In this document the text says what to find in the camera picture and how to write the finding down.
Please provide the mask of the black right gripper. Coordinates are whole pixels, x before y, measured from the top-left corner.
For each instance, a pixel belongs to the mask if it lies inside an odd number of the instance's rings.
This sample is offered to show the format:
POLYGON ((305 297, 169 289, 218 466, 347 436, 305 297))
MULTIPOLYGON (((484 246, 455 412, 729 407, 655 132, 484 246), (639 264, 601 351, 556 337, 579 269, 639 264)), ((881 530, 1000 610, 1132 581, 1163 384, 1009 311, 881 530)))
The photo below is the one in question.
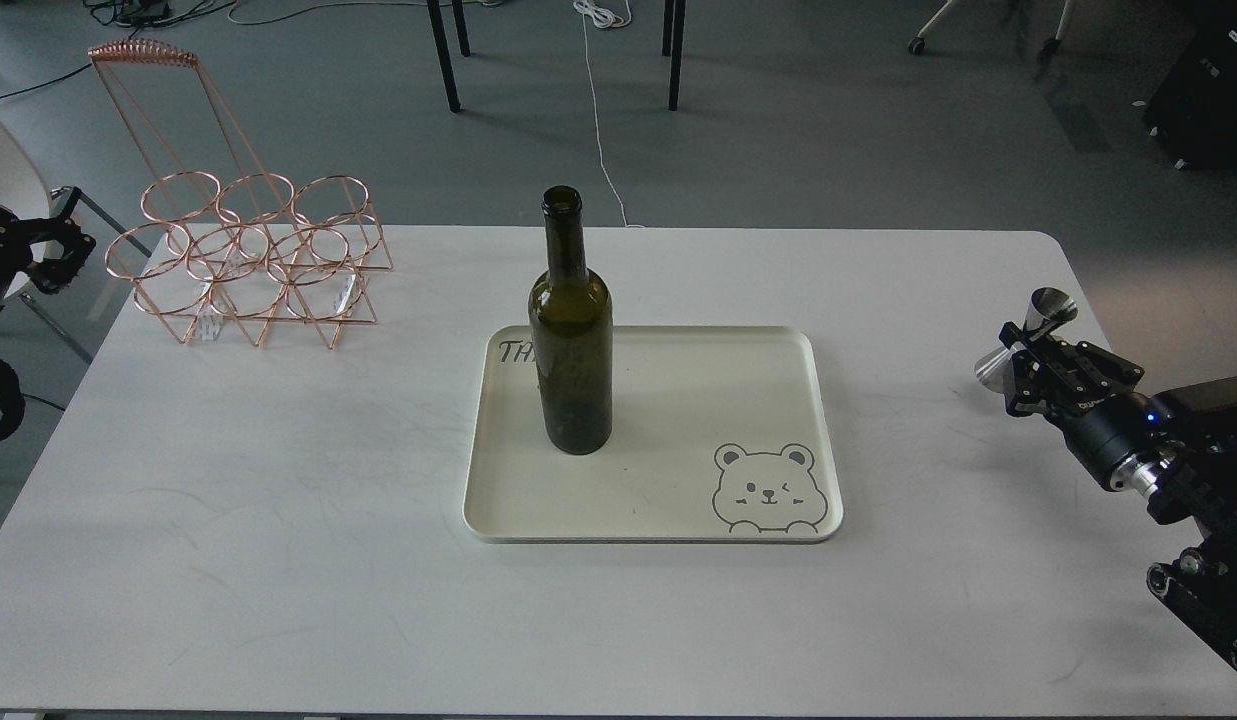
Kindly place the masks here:
MULTIPOLYGON (((1004 323, 999 341, 1019 329, 1004 323)), ((1004 411, 1043 414, 1098 487, 1154 494, 1181 452, 1159 427, 1148 397, 1129 392, 1144 374, 1143 366, 1106 348, 1074 345, 1051 332, 1011 353, 1002 374, 1004 411)))

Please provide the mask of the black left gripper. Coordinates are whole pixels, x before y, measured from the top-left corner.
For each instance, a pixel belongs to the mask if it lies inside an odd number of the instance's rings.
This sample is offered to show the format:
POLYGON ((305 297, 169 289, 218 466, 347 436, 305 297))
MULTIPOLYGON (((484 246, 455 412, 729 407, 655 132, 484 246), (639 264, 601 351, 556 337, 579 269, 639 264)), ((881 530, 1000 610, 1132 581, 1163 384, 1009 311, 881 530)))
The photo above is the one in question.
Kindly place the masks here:
POLYGON ((14 275, 27 273, 41 293, 59 293, 77 278, 96 240, 73 219, 80 188, 59 188, 46 218, 19 219, 0 205, 0 309, 14 275))

